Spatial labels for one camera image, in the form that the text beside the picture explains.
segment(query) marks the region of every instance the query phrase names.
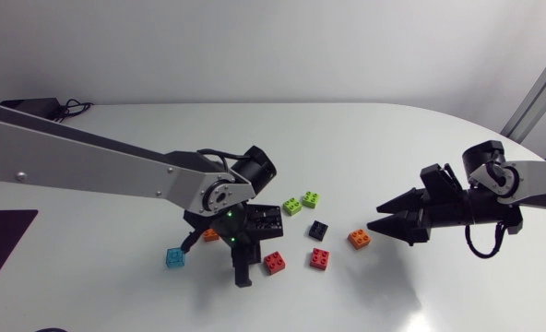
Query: screw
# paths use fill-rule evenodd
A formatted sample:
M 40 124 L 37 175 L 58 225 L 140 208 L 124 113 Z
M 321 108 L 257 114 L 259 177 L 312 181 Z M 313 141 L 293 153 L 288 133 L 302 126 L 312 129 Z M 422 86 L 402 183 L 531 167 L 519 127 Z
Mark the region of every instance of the screw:
M 15 178 L 17 179 L 17 181 L 25 181 L 25 179 L 27 179 L 27 174 L 24 172 L 18 172 L 17 174 L 15 174 Z

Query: red lego brick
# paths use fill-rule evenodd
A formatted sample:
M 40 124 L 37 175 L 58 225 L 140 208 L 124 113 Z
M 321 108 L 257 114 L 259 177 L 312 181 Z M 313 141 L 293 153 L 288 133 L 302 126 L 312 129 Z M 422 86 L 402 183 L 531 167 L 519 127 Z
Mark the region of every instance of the red lego brick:
M 320 268 L 321 270 L 326 270 L 329 255 L 330 253 L 328 251 L 314 248 L 312 252 L 312 258 L 310 258 L 310 267 L 316 267 Z
M 349 233 L 349 241 L 351 244 L 353 244 L 353 247 L 355 247 L 355 249 L 357 250 L 369 244 L 371 240 L 372 239 L 369 237 L 369 235 L 367 235 L 367 233 L 364 230 L 357 230 L 357 231 Z
M 203 232 L 204 242 L 217 241 L 219 239 L 220 239 L 220 236 L 212 229 L 208 229 L 207 231 Z
M 275 252 L 265 257 L 264 263 L 267 266 L 270 274 L 278 273 L 285 268 L 285 261 L 283 260 L 283 257 L 281 257 L 279 252 Z

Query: cyan lego brick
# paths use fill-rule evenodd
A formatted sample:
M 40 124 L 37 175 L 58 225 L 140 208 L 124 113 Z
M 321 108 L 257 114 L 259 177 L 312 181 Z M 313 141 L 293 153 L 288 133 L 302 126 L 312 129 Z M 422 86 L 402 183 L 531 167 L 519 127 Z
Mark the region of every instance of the cyan lego brick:
M 166 251 L 166 266 L 169 268 L 184 267 L 184 252 L 181 251 L 181 248 L 171 248 Z
M 294 214 L 300 212 L 300 210 L 302 209 L 302 204 L 300 204 L 297 199 L 290 198 L 285 203 L 283 203 L 283 209 L 290 216 L 293 216 Z
M 313 192 L 307 192 L 302 199 L 302 204 L 305 207 L 316 208 L 316 204 L 318 204 L 318 194 Z

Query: white wall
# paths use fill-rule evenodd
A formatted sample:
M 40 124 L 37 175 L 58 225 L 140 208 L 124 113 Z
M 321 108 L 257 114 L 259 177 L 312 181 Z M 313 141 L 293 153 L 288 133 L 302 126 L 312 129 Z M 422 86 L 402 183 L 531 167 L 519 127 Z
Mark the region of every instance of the white wall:
M 0 0 L 0 100 L 383 101 L 500 130 L 546 1 Z

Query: metal frame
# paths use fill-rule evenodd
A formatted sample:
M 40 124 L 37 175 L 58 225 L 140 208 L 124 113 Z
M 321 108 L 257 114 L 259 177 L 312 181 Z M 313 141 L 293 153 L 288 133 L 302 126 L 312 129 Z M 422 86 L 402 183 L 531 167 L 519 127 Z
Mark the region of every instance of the metal frame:
M 256 196 L 241 174 L 195 152 L 160 153 L 0 106 L 0 181 L 164 198 L 210 217 Z
M 521 143 L 546 113 L 546 67 L 515 114 L 504 126 L 501 135 Z

